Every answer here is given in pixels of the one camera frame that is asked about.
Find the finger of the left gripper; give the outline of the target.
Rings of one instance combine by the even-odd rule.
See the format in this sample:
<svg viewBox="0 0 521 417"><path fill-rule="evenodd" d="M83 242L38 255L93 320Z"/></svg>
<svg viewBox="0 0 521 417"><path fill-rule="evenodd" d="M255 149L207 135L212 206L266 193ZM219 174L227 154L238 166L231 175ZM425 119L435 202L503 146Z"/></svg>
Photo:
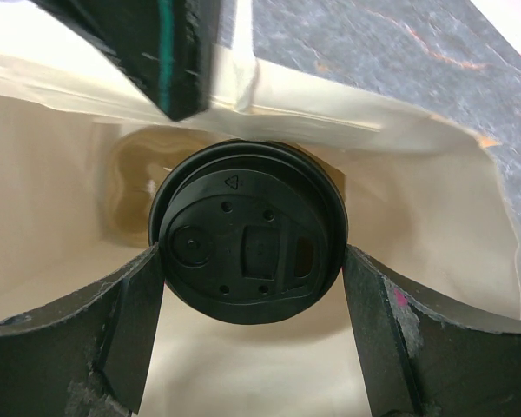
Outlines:
<svg viewBox="0 0 521 417"><path fill-rule="evenodd" d="M179 122L209 107L221 4L201 0L37 0Z"/></svg>

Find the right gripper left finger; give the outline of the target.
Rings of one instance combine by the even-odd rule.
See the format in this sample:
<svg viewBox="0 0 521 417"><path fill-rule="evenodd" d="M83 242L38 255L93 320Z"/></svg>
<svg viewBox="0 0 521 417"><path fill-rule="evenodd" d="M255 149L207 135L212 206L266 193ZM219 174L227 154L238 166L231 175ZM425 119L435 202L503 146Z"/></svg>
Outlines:
<svg viewBox="0 0 521 417"><path fill-rule="evenodd" d="M159 248L0 322L0 416L130 416L162 304Z"/></svg>

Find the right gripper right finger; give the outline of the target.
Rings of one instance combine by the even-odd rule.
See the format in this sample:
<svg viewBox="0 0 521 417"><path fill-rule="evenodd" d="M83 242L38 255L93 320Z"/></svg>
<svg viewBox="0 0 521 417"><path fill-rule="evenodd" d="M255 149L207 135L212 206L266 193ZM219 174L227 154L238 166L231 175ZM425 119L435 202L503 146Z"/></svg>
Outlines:
<svg viewBox="0 0 521 417"><path fill-rule="evenodd" d="M521 416L521 321L452 299L358 248L346 301L373 416Z"/></svg>

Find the cardboard cup carrier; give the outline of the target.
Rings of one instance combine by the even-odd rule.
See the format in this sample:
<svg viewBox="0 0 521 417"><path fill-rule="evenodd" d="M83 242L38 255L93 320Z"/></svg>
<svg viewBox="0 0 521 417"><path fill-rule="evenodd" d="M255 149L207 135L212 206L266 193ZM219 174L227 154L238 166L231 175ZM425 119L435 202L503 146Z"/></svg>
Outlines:
<svg viewBox="0 0 521 417"><path fill-rule="evenodd" d="M148 219L156 192L173 169L214 142L193 129L148 127L120 139L110 152L103 213L116 239L148 246Z"/></svg>

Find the brown paper bag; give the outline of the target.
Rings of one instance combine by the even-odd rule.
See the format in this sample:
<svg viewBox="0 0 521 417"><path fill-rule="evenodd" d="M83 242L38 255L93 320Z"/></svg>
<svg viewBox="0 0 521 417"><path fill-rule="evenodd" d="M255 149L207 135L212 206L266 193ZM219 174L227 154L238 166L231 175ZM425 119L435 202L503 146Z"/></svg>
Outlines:
<svg viewBox="0 0 521 417"><path fill-rule="evenodd" d="M491 157L521 111L521 65L446 3L239 1L231 41L214 45L208 109L174 122L35 2L0 1L0 322L158 247L116 239L103 213L110 152L134 131L285 143L319 162L344 198L339 274L287 320L218 321L180 300L162 271L130 416L373 416L346 301L350 246L521 321L521 237Z"/></svg>

